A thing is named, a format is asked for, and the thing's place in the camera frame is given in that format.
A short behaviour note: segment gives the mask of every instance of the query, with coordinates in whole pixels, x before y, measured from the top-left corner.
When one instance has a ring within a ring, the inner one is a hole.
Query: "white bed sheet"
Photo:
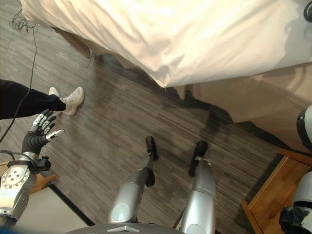
[[[120,54],[161,87],[312,61],[307,0],[21,0],[28,20]]]

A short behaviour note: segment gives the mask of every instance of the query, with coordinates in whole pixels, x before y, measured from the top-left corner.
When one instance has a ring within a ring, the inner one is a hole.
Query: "white sneaker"
[[[59,97],[59,92],[58,92],[58,90],[57,90],[56,88],[54,88],[54,87],[51,87],[51,88],[49,89],[49,95],[52,95],[52,94],[54,94],[55,96],[58,96],[58,97]]]
[[[69,96],[63,97],[60,100],[66,104],[66,109],[63,111],[65,115],[74,115],[79,105],[83,102],[84,90],[78,87]]]

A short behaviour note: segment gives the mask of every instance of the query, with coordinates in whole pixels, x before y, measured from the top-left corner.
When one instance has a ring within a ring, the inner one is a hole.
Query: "wooden nightstand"
[[[300,179],[312,166],[312,157],[280,150],[284,157],[248,204],[242,207],[256,234],[284,234],[278,223],[280,211],[291,206]]]

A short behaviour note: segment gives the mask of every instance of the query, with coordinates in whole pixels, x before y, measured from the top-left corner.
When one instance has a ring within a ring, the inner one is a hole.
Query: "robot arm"
[[[312,151],[312,105],[297,118],[302,144]],[[312,169],[301,179],[292,199],[293,207],[283,208],[279,223],[285,234],[312,233]]]
[[[48,157],[38,159],[40,151],[50,140],[64,133],[64,130],[58,130],[48,134],[55,126],[56,117],[51,116],[52,113],[45,110],[35,119],[23,140],[20,157],[8,163],[9,169],[1,178],[0,226],[11,226],[19,220],[36,183],[36,174],[50,169]]]

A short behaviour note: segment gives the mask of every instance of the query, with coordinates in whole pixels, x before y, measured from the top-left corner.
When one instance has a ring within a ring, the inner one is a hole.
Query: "silver robot leg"
[[[209,162],[203,158],[206,150],[207,143],[200,141],[189,170],[195,180],[181,221],[180,231],[186,234],[215,233],[216,186]]]
[[[151,136],[146,138],[148,155],[143,158],[139,168],[133,172],[120,187],[109,213],[109,223],[137,222],[137,210],[139,208],[144,187],[153,186],[155,177],[153,161],[157,160],[156,145]]]

